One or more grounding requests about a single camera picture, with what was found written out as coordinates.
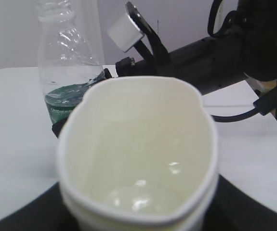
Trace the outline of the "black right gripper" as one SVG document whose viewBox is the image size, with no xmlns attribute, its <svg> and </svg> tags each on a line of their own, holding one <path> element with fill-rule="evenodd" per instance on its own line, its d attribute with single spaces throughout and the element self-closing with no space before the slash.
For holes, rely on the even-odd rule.
<svg viewBox="0 0 277 231">
<path fill-rule="evenodd" d="M 126 57 L 115 63 L 117 77 L 127 76 L 152 76 L 153 66 L 146 60 L 135 62 L 134 58 Z"/>
</svg>

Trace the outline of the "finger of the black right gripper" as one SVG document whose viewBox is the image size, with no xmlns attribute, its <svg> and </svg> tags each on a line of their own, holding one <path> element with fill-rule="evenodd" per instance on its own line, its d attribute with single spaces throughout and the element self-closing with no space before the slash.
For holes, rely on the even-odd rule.
<svg viewBox="0 0 277 231">
<path fill-rule="evenodd" d="M 66 117 L 66 118 L 61 119 L 60 121 L 58 121 L 58 122 L 56 122 L 52 125 L 52 132 L 56 136 L 56 138 L 59 138 L 59 134 L 60 134 L 63 126 L 67 122 L 67 119 L 68 118 Z"/>
</svg>

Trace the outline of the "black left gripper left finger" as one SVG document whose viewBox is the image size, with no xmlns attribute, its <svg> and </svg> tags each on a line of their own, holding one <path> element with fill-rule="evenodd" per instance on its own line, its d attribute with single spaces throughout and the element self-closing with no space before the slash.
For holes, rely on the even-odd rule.
<svg viewBox="0 0 277 231">
<path fill-rule="evenodd" d="M 78 231 L 79 226 L 64 205 L 59 183 L 38 198 L 0 220 L 0 231 Z"/>
</svg>

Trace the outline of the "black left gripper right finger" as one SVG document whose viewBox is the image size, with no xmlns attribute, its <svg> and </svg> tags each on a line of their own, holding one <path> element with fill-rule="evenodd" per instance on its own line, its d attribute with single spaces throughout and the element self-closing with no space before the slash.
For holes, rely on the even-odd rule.
<svg viewBox="0 0 277 231">
<path fill-rule="evenodd" d="M 277 212 L 219 176 L 214 199 L 205 215 L 204 231 L 277 231 Z"/>
</svg>

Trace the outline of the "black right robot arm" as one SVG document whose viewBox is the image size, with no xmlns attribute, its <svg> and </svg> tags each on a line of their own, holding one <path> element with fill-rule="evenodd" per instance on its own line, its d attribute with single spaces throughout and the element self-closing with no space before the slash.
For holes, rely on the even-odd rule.
<svg viewBox="0 0 277 231">
<path fill-rule="evenodd" d="M 207 94 L 251 77 L 277 81 L 277 0 L 240 0 L 214 31 L 221 2 L 212 3 L 208 36 L 168 51 L 137 8 L 127 2 L 109 22 L 108 35 L 122 50 L 135 48 L 142 60 L 116 63 L 119 77 L 175 77 Z"/>
</svg>

